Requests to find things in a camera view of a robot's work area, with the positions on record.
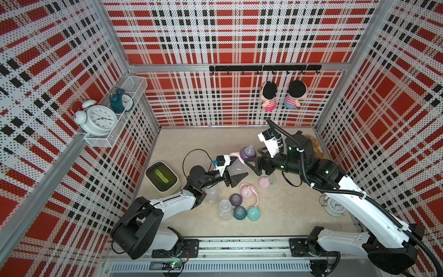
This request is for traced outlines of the clear baby bottle top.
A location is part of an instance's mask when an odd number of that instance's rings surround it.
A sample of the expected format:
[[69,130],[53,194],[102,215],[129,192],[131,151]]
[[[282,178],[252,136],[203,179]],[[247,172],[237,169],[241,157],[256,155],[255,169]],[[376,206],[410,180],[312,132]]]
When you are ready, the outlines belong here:
[[228,173],[231,176],[249,173],[249,167],[244,165],[238,158],[228,166]]

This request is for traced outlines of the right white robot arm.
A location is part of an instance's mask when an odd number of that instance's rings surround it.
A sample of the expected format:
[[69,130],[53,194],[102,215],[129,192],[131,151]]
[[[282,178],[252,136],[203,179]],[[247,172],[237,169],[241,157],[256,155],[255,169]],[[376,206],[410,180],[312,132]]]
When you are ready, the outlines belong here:
[[318,158],[312,141],[302,132],[291,135],[270,118],[266,118],[266,122],[269,129],[258,135],[265,146],[258,149],[258,157],[245,161],[255,174],[270,175],[275,170],[283,175],[297,174],[301,182],[342,205],[368,229],[353,234],[315,227],[308,237],[311,250],[365,257],[384,272],[409,276],[407,270],[415,264],[420,249],[434,265],[437,276],[442,276],[442,262],[423,243],[424,231],[420,225],[398,219],[362,190],[341,167],[331,160]]

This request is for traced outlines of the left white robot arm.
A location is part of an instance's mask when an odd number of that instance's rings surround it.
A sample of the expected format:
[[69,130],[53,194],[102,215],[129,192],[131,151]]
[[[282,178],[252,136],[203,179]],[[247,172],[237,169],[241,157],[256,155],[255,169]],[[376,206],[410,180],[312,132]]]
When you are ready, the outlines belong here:
[[248,170],[205,171],[194,166],[185,187],[175,195],[147,200],[138,197],[111,230],[110,237],[128,256],[136,260],[149,250],[159,250],[167,256],[179,256],[184,250],[184,236],[172,227],[161,228],[161,223],[183,211],[198,207],[206,197],[205,188],[224,182],[236,187],[249,175]]

